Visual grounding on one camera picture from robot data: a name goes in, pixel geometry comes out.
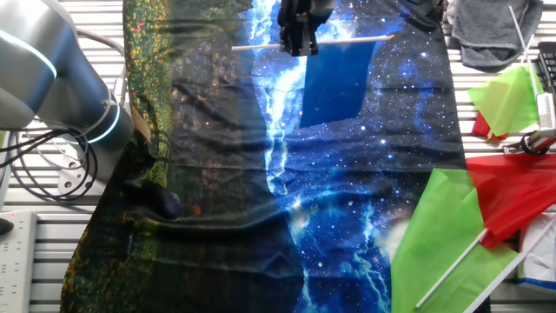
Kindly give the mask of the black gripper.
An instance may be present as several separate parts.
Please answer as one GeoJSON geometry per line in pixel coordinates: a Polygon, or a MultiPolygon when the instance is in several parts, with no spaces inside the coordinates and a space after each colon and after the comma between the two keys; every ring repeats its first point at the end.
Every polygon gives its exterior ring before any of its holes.
{"type": "Polygon", "coordinates": [[[321,16],[321,0],[282,0],[277,21],[280,25],[281,50],[292,57],[318,54],[315,32],[316,20],[321,16]],[[301,37],[299,51],[295,37],[301,37]]]}

